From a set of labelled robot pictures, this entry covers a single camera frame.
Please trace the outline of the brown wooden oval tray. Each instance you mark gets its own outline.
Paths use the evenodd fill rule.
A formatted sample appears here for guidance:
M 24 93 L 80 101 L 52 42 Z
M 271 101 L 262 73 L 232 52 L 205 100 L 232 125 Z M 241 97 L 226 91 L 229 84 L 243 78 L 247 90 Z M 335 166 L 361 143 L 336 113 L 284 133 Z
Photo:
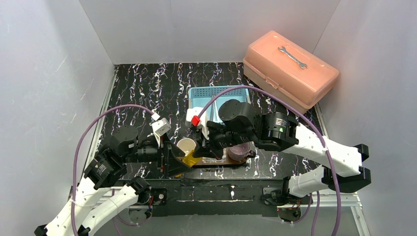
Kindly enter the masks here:
M 203 164 L 202 161 L 198 162 L 195 166 L 193 166 L 194 169 L 196 168 L 213 168 L 216 166 L 223 166 L 223 167 L 237 167 L 244 165 L 248 159 L 242 162 L 237 162 L 232 160 L 227 154 L 223 155 L 223 157 L 227 158 L 227 161 L 225 163 L 218 163 L 218 164 Z

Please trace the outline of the yellow toothpaste tube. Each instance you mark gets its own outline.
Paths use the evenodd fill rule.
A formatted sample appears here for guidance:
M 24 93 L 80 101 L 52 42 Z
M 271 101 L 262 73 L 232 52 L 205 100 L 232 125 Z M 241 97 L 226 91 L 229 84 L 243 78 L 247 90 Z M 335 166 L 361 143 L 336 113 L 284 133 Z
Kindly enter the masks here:
M 187 156 L 182 158 L 176 157 L 175 160 L 183 163 L 183 165 L 180 166 L 182 169 L 175 175 L 175 177 L 180 177 L 181 175 L 189 172 L 193 166 L 202 160 L 202 158 L 194 158 L 192 153 L 189 153 Z

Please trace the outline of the cream yellow mug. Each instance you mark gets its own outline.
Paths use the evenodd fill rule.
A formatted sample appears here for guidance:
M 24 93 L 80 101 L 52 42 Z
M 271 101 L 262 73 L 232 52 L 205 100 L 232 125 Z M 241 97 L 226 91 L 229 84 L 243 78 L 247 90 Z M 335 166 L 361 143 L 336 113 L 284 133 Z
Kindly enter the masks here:
M 196 143 L 191 138 L 183 138 L 178 141 L 177 147 L 185 153 L 185 155 L 188 155 L 190 152 L 192 152 L 195 147 Z

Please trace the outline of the purple translucent cup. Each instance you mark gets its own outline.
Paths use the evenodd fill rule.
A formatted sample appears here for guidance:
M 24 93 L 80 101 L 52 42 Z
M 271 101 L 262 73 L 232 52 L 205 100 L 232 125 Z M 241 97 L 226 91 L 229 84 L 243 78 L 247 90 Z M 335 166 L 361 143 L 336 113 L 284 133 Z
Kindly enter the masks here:
M 254 158 L 256 152 L 251 149 L 250 143 L 243 143 L 227 148 L 227 155 L 234 161 L 242 162 L 248 158 Z

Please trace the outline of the light blue plastic basket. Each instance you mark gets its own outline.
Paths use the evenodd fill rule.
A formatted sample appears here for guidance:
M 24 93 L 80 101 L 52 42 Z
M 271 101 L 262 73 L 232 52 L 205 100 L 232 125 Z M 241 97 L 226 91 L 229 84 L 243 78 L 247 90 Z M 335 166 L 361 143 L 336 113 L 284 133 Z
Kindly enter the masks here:
M 220 92 L 233 88 L 236 86 L 213 86 L 213 87 L 195 87 L 188 91 L 189 108 L 204 107 L 212 98 L 214 98 Z M 249 91 L 246 88 L 239 88 L 216 99 L 217 111 L 228 100 L 238 100 L 239 102 L 251 103 L 249 97 Z M 206 110 L 208 118 L 210 120 L 211 105 Z

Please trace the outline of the clear plastic package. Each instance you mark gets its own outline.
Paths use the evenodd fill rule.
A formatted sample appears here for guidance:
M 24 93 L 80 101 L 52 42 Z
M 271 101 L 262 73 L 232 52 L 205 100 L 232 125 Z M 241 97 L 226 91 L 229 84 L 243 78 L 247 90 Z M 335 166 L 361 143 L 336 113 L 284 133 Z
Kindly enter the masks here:
M 223 157 L 221 159 L 216 159 L 216 158 L 208 158 L 208 157 L 203 157 L 202 158 L 202 163 L 203 164 L 218 164 L 218 163 L 225 163 L 227 161 L 226 157 Z

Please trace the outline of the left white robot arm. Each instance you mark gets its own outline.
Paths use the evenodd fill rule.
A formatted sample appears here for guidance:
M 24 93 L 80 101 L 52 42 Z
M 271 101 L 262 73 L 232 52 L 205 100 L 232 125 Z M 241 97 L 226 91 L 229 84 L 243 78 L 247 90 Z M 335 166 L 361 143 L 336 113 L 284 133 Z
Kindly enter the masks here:
M 86 167 L 73 197 L 50 223 L 38 226 L 35 235 L 91 236 L 131 205 L 150 207 L 154 200 L 151 185 L 140 176 L 129 180 L 104 203 L 96 204 L 127 173 L 127 163 L 157 162 L 164 177 L 173 177 L 191 170 L 183 162 L 185 156 L 167 135 L 140 141 L 136 127 L 120 127 Z

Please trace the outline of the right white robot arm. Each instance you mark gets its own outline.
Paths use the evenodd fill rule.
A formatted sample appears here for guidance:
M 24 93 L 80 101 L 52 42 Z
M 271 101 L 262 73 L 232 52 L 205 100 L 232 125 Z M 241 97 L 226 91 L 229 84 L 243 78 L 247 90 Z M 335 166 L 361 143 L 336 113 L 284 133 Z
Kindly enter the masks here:
M 354 193 L 371 183 L 362 163 L 368 146 L 345 146 L 315 133 L 282 113 L 259 114 L 246 102 L 226 101 L 218 110 L 220 122 L 208 120 L 201 107 L 189 108 L 186 121 L 198 134 L 193 157 L 220 159 L 225 148 L 253 143 L 266 151 L 284 152 L 312 160 L 319 166 L 305 174 L 286 177 L 281 196 L 302 198 L 323 189 Z

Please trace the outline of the grey toothbrush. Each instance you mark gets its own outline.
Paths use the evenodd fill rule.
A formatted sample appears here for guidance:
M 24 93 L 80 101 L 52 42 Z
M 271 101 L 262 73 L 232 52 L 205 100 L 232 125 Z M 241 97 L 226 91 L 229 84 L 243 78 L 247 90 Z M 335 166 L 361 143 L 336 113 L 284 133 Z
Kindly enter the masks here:
M 218 122 L 218 111 L 217 111 L 217 105 L 216 105 L 216 101 L 214 101 L 211 104 L 211 112 L 210 112 L 210 120 L 213 122 Z

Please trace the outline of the pink plastic toolbox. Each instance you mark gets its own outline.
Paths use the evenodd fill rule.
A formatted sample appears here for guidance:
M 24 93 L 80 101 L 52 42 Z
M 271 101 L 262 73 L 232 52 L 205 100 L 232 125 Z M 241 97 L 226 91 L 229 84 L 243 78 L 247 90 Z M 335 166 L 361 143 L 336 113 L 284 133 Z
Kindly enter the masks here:
M 286 50 L 307 69 L 290 59 Z M 262 90 L 276 96 L 304 114 L 334 86 L 339 71 L 275 31 L 251 43 L 243 58 L 244 75 Z

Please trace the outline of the silver open-end wrench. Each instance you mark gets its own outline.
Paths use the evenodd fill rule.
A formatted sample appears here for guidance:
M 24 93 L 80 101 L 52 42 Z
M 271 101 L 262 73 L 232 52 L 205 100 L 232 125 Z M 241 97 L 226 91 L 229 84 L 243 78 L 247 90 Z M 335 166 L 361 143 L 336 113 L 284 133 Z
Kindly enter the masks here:
M 280 52 L 283 52 L 285 55 L 287 55 L 290 59 L 292 59 L 294 62 L 296 62 L 299 66 L 300 66 L 300 68 L 301 69 L 307 69 L 308 68 L 308 65 L 307 64 L 305 64 L 305 63 L 303 63 L 303 62 L 301 62 L 300 60 L 298 60 L 296 57 L 294 57 L 292 54 L 290 54 L 287 50 L 286 50 L 286 48 L 284 47 L 284 46 L 282 46 L 282 47 L 278 47 L 278 50 L 280 51 Z

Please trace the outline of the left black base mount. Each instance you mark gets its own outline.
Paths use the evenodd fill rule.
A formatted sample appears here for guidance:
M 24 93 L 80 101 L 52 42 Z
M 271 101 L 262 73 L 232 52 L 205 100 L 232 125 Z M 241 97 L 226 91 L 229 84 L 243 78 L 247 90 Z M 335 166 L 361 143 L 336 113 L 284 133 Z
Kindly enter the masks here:
M 167 203 L 168 190 L 166 188 L 152 188 L 139 195 L 133 206 L 163 206 Z

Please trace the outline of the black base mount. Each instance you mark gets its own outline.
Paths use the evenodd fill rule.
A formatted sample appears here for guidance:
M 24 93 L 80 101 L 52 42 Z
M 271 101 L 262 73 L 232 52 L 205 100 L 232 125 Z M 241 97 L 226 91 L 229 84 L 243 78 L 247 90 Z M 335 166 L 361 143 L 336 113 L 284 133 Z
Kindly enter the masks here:
M 307 205 L 313 203 L 309 195 L 302 198 L 290 195 L 289 193 L 283 193 L 281 187 L 265 187 L 262 189 L 260 199 L 266 205 L 272 206 L 284 206 L 290 205 L 290 207 L 296 207 L 298 205 Z
M 166 188 L 152 188 L 139 195 L 133 206 L 163 206 L 167 203 L 168 190 Z

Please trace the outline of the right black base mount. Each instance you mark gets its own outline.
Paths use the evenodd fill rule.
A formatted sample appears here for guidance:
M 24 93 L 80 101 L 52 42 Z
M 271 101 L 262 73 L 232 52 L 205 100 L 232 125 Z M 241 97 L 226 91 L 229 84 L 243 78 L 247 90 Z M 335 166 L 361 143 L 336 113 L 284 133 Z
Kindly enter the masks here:
M 289 193 L 283 193 L 281 187 L 265 187 L 262 189 L 260 199 L 266 205 L 272 206 L 284 206 L 290 205 L 290 207 L 296 207 L 298 205 L 307 205 L 313 203 L 309 195 L 302 198 L 290 195 Z

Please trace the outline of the aluminium frame rail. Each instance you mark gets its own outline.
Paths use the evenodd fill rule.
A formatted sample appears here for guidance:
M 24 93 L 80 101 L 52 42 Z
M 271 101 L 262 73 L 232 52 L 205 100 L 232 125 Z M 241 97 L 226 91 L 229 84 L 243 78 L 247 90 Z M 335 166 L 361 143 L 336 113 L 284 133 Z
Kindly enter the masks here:
M 260 196 L 264 187 L 255 185 L 225 185 L 225 186 L 180 186 L 171 187 L 169 190 L 168 186 L 163 187 L 151 187 L 152 188 L 166 188 L 168 190 L 167 203 L 169 206 L 174 206 L 175 203 L 260 203 L 262 202 Z M 77 198 L 81 197 L 80 200 L 76 200 L 75 206 L 85 207 L 98 207 L 110 198 L 115 199 L 115 196 L 120 195 L 121 188 L 115 189 L 114 196 L 111 196 L 112 189 L 104 191 L 104 194 L 96 193 L 81 197 L 81 193 L 77 193 Z M 126 200 L 129 194 L 121 194 L 121 201 L 127 202 L 127 206 L 133 206 L 138 199 Z M 308 194 L 310 199 L 315 201 L 318 200 L 320 195 L 320 204 L 325 207 L 336 207 L 337 206 L 337 195 L 335 191 L 330 189 L 320 190 L 319 193 Z M 362 207 L 362 203 L 359 196 L 356 193 L 341 193 L 341 205 L 342 207 Z M 289 208 L 290 205 L 278 206 Z

